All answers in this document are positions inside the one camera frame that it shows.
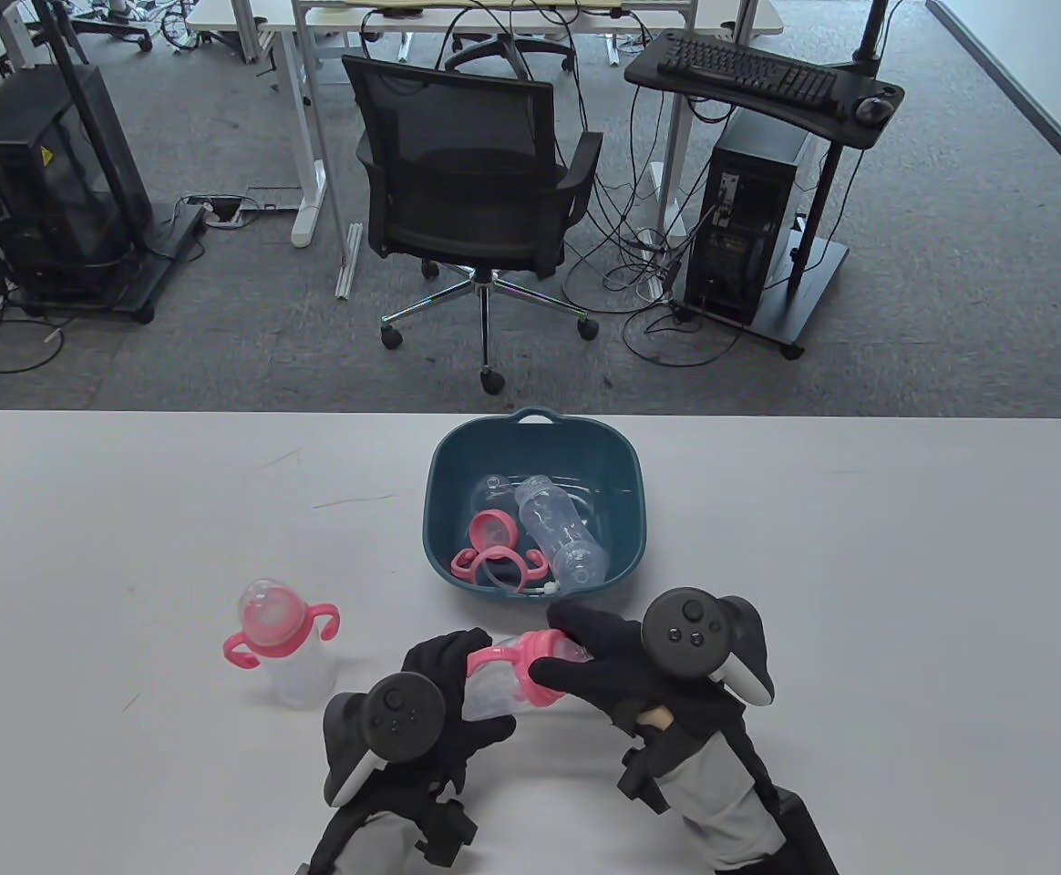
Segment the person's left hand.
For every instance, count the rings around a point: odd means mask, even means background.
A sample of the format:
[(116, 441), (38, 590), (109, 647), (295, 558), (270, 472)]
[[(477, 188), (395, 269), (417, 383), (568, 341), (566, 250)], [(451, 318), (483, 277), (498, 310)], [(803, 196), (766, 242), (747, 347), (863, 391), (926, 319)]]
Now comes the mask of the person's left hand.
[(514, 735), (517, 720), (510, 715), (465, 721), (460, 716), (469, 657), (492, 645), (483, 629), (454, 631), (414, 645), (403, 659), (402, 671), (425, 676), (443, 699), (443, 727), (438, 741), (414, 762), (393, 764), (381, 772), (388, 785), (417, 788), (442, 797), (447, 787), (459, 795), (467, 783), (470, 759), (486, 747)]

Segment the person's right hand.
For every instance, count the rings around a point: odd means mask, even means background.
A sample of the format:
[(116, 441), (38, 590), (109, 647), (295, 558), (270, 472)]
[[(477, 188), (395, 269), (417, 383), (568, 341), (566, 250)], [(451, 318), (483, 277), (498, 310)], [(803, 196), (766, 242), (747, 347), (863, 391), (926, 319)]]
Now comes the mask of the person's right hand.
[(644, 652), (639, 622), (560, 600), (549, 605), (547, 625), (576, 642), (589, 658), (536, 659), (528, 667), (535, 684), (580, 697), (615, 728), (648, 746), (664, 733), (688, 737), (694, 749), (714, 734), (747, 738), (740, 702), (705, 678), (679, 679), (661, 671)]

